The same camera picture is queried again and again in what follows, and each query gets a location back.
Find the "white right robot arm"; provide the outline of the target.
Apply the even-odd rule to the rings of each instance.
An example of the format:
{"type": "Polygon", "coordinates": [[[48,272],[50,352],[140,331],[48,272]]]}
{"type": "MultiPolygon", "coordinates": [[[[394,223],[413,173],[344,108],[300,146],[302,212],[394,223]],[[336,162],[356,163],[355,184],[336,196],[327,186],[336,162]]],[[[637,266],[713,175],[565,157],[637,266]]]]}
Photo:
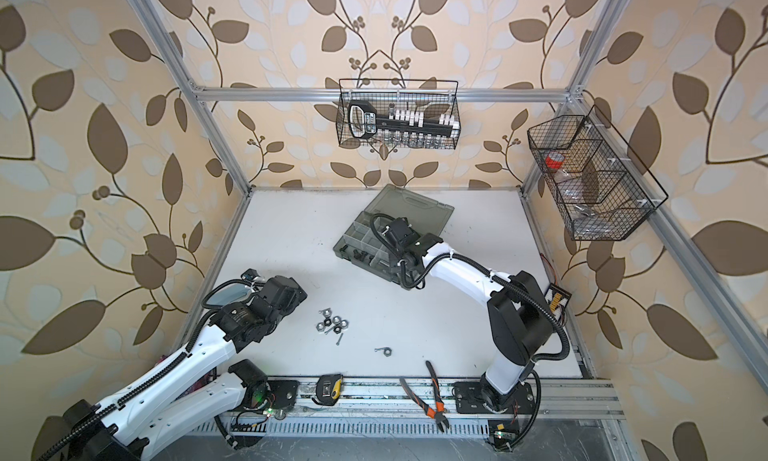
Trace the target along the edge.
{"type": "Polygon", "coordinates": [[[455,251],[441,237],[420,234],[405,217],[378,213],[369,221],[389,253],[398,284],[422,288],[426,278],[441,279],[487,309],[497,353],[480,380],[482,402],[501,413],[541,361],[561,361],[571,352],[568,335],[539,283],[521,270],[495,271],[455,251]]]}

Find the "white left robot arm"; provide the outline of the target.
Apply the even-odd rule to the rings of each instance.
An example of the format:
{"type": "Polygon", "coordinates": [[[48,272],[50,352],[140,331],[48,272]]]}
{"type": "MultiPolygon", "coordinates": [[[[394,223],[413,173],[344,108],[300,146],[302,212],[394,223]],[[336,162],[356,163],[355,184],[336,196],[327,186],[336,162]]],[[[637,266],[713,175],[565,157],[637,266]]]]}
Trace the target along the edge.
{"type": "Polygon", "coordinates": [[[272,334],[306,299],[286,276],[264,279],[252,269],[206,294],[204,313],[185,344],[128,386],[96,404],[81,400],[50,425],[35,460],[150,460],[212,420],[230,445],[221,416],[229,411],[270,418],[296,403],[295,381],[270,381],[252,361],[236,360],[272,334]]]}

